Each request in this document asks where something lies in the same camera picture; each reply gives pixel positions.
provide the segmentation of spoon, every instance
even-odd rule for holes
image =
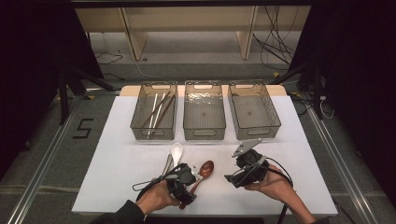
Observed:
[[[174,162],[174,168],[178,166],[181,155],[183,155],[183,146],[180,143],[174,143],[171,147],[171,154]]]
[[[208,179],[212,175],[214,169],[215,169],[215,163],[213,163],[213,161],[206,161],[204,164],[202,164],[201,169],[199,170],[199,175],[202,178],[199,179],[197,182],[195,182],[194,186],[192,186],[192,189],[190,190],[191,194],[195,192],[199,183],[201,183],[202,180]],[[186,204],[182,203],[178,208],[183,210],[185,207]]]

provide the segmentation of metal rail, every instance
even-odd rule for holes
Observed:
[[[355,204],[356,209],[361,216],[361,220],[366,224],[379,223],[369,202],[367,201],[366,197],[356,183],[355,178],[347,167],[347,164],[339,152],[337,145],[332,140],[332,136],[327,130],[323,120],[319,120],[311,108],[308,109],[308,114],[317,128],[320,138],[329,152],[332,162],[334,163],[334,166],[340,175],[344,186],[346,187],[346,190],[352,199],[352,202]]]
[[[70,108],[70,114],[67,117],[66,121],[64,122],[63,125],[61,125],[55,134],[54,138],[52,139],[52,142],[49,145],[49,148],[44,155],[43,160],[40,162],[37,170],[35,171],[35,174],[32,177],[32,180],[30,181],[29,185],[27,186],[26,190],[18,200],[17,204],[15,205],[9,219],[8,219],[8,224],[16,224],[16,223],[22,223],[29,208],[30,205],[33,202],[33,199],[35,198],[38,189],[40,188],[41,183],[44,180],[44,177],[47,174],[48,169],[50,168],[50,165],[52,164],[53,159],[56,156],[56,153],[64,140],[65,133],[67,132],[69,125],[71,123],[71,120],[73,120],[74,114],[82,102],[82,96],[76,97],[75,102]]]

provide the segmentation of cable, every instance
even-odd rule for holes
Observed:
[[[283,71],[287,71],[287,70],[289,70],[289,69],[287,69],[287,68],[276,68],[276,67],[272,67],[272,66],[270,66],[270,65],[268,65],[268,64],[265,64],[265,62],[262,60],[262,64],[265,66],[265,67],[267,67],[267,68],[271,68],[271,69],[275,69],[275,70],[283,70]]]
[[[259,45],[262,47],[262,50],[265,49],[265,50],[267,50],[268,52],[270,52],[271,54],[273,54],[274,56],[276,56],[280,61],[282,61],[282,62],[284,62],[284,63],[287,63],[287,64],[290,64],[288,61],[286,61],[285,59],[282,59],[280,56],[278,56],[278,55],[275,54],[273,51],[271,51],[270,49],[268,49],[268,48],[266,47],[268,44],[266,44],[265,42],[260,41],[260,39],[257,38],[254,34],[253,34],[253,37],[256,39],[256,41],[259,43]]]
[[[308,109],[311,107],[311,105],[313,105],[313,100],[305,100],[302,99],[300,97],[298,97],[296,94],[292,93],[292,92],[287,92],[288,96],[290,97],[290,99],[294,102],[294,103],[299,103],[304,107],[304,111],[301,113],[297,113],[298,117],[306,114],[306,112],[308,111]]]
[[[292,53],[289,52],[289,50],[294,51],[294,49],[288,47],[288,46],[284,43],[283,40],[286,39],[286,37],[289,35],[289,33],[290,33],[292,27],[294,26],[294,23],[295,23],[296,18],[297,18],[298,7],[296,8],[296,12],[295,12],[295,14],[294,14],[293,22],[292,22],[292,24],[291,24],[291,26],[290,26],[290,28],[289,28],[287,34],[286,34],[283,38],[280,37],[279,29],[278,29],[278,20],[277,20],[277,19],[278,19],[278,15],[279,15],[279,6],[276,6],[276,7],[275,7],[275,10],[273,11],[272,17],[270,16],[270,13],[268,12],[267,7],[264,7],[264,9],[265,9],[265,12],[267,13],[268,19],[269,19],[270,22],[271,22],[271,31],[270,31],[270,34],[267,36],[267,38],[266,38],[266,40],[265,40],[265,43],[268,41],[269,37],[272,36],[273,39],[275,39],[275,40],[278,42],[279,48],[281,49],[280,52],[281,52],[282,55],[284,56],[284,59],[286,60],[286,57],[285,57],[285,55],[284,55],[284,52],[288,53],[289,56],[292,58],[292,55],[291,55]]]
[[[146,75],[140,70],[139,64],[136,62],[136,60],[133,60],[133,61],[134,61],[134,64],[136,64],[137,70],[139,71],[140,75],[142,75],[143,77],[154,77],[154,78],[158,78],[158,79],[164,80],[164,81],[175,81],[175,80],[166,79],[166,78],[163,78],[163,77],[156,77],[156,76]],[[181,81],[187,81],[187,79],[177,79],[177,81],[180,81],[180,80]]]
[[[115,59],[115,60],[113,60],[113,61],[110,61],[110,62],[108,62],[108,63],[99,63],[99,64],[110,64],[110,63],[114,63],[114,62],[116,62],[116,61],[118,61],[118,60],[120,60],[121,58],[122,58],[122,55],[120,55],[120,54],[112,54],[112,53],[101,53],[101,54],[99,54],[98,56],[96,56],[95,58],[99,58],[99,57],[101,57],[102,55],[105,55],[105,54],[108,54],[108,55],[111,55],[111,56],[117,56],[117,57],[119,57],[118,59]]]
[[[273,173],[275,173],[277,175],[282,176],[283,178],[285,178],[289,182],[291,187],[293,187],[293,181],[291,180],[291,177],[290,177],[288,171],[279,162],[277,162],[276,160],[268,158],[268,157],[266,159],[275,162],[286,173],[287,176],[285,176],[284,174],[280,173],[279,171],[273,170],[271,168],[265,168],[265,169],[267,171],[270,171],[270,172],[273,172]],[[288,206],[284,204],[283,208],[282,208],[282,212],[280,213],[279,219],[277,220],[277,224],[281,224],[283,222],[283,218],[285,217],[287,211],[288,211]]]
[[[349,219],[349,221],[352,224],[356,224],[356,222],[353,220],[353,218],[347,213],[347,211],[332,197],[332,201],[334,202],[335,206],[339,208],[339,210],[341,210],[346,217]]]
[[[321,101],[320,101],[320,110],[321,110],[323,116],[324,116],[326,119],[332,119],[332,117],[334,117],[334,110],[332,111],[332,115],[331,115],[330,117],[327,117],[327,116],[326,116],[326,113],[323,111],[323,108],[322,108],[323,102],[324,102],[324,100],[321,100]]]
[[[114,75],[114,74],[112,74],[112,73],[104,73],[103,75],[104,75],[104,76],[113,76],[113,77],[116,77],[116,78],[118,78],[119,80],[122,80],[122,81],[125,80],[125,78],[116,76],[116,75]]]

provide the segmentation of transparent storage container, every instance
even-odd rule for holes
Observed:
[[[183,129],[186,140],[222,140],[224,103],[218,80],[186,81]]]
[[[144,82],[131,129],[137,140],[173,140],[177,113],[177,82]]]
[[[276,136],[281,123],[263,80],[231,81],[228,95],[238,140]]]

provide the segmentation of gray floor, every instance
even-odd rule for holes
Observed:
[[[224,82],[232,79],[262,78],[267,81],[274,79],[274,72],[283,74],[283,70],[274,70],[262,64],[261,47],[253,42],[248,60],[242,60],[234,33],[155,33],[150,34],[148,43],[142,55],[142,60],[132,61],[123,34],[92,34],[92,48],[99,55],[103,52],[120,54],[122,58],[111,64],[102,64],[104,74],[123,77],[120,80],[111,75],[105,75],[105,81],[115,87],[137,84],[142,80],[155,80],[156,77],[176,79],[181,83],[187,79],[220,79]],[[299,33],[288,35],[287,44],[295,47]],[[107,63],[118,56],[103,55],[99,63]],[[278,68],[287,68],[279,63],[277,58],[264,52],[265,63]],[[287,91],[297,91],[295,84],[298,77],[284,83]],[[96,88],[90,82],[85,82],[87,88]],[[106,91],[89,91],[78,104],[70,93],[70,104],[78,104],[76,113],[66,130],[64,139],[53,158],[53,161],[40,183],[36,196],[27,209],[23,223],[88,223],[92,217],[83,217],[71,213],[73,201],[78,195],[78,189],[90,165],[92,155],[106,123],[106,118],[116,94]],[[304,107],[295,103],[296,113],[304,111]],[[327,105],[324,109],[331,111]],[[31,138],[31,148],[20,153],[13,165],[0,181],[0,223],[6,223],[26,186],[32,180],[35,170],[59,130],[60,102],[54,99],[45,117]],[[92,119],[84,124],[92,128],[88,138],[76,139],[74,136],[84,135],[78,130],[82,119]],[[325,183],[334,198],[356,223],[364,223],[359,210],[353,203],[343,179],[340,177],[328,150],[326,149],[310,113],[300,116],[305,134],[317,160]],[[356,148],[349,138],[347,130],[337,118],[324,119],[323,123],[329,130],[337,145],[347,168],[352,173],[362,194],[367,199],[378,223],[396,223],[396,212],[382,189],[371,175],[364,160],[356,153]],[[276,223],[277,217],[265,217],[265,223]],[[331,223],[351,223],[347,215],[340,212],[330,219]],[[162,220],[162,223],[231,223],[226,219],[215,220]],[[148,223],[158,223],[152,219]],[[259,219],[238,219],[233,223],[262,223]],[[295,223],[292,217],[286,217],[284,223]]]

